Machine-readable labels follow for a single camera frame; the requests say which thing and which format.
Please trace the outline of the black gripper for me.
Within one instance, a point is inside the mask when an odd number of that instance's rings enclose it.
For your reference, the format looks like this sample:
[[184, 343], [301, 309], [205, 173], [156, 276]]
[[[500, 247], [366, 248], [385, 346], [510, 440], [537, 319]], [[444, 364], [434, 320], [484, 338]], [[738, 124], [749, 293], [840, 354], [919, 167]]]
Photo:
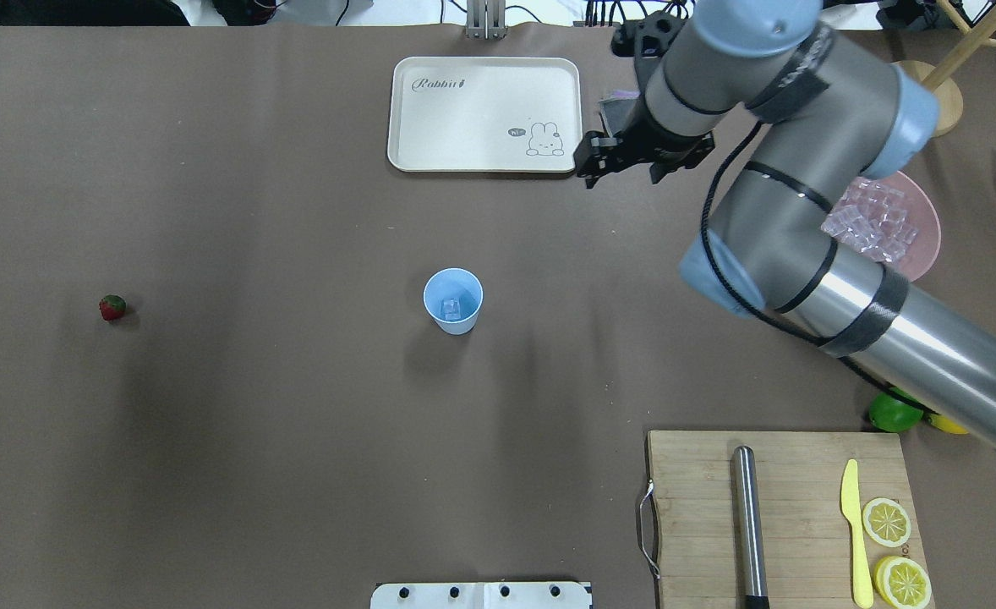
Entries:
[[650, 181], [659, 184], [669, 173], [696, 168], [714, 149], [711, 132], [675, 134], [650, 115], [648, 109], [634, 108], [619, 134], [609, 136], [601, 131], [584, 134], [574, 151], [575, 173], [584, 174], [584, 186], [593, 189], [609, 174], [647, 163]]

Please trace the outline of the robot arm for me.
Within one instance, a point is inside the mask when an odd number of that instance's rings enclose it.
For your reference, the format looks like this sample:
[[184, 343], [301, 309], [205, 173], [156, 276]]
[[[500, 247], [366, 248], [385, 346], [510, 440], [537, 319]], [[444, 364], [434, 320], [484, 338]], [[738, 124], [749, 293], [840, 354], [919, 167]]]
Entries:
[[623, 23], [638, 98], [574, 153], [588, 188], [647, 163], [657, 184], [696, 167], [734, 107], [758, 142], [721, 198], [709, 186], [681, 273], [704, 297], [837, 359], [869, 384], [996, 448], [996, 337], [822, 229], [854, 178], [885, 178], [931, 138], [934, 96], [838, 34], [818, 1], [699, 1]]

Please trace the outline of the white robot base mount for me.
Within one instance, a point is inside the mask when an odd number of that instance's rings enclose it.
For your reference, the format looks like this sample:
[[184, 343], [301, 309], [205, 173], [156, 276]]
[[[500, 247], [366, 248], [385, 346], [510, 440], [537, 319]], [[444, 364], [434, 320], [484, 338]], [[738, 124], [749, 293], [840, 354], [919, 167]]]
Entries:
[[370, 608], [592, 608], [590, 584], [576, 581], [386, 583]]

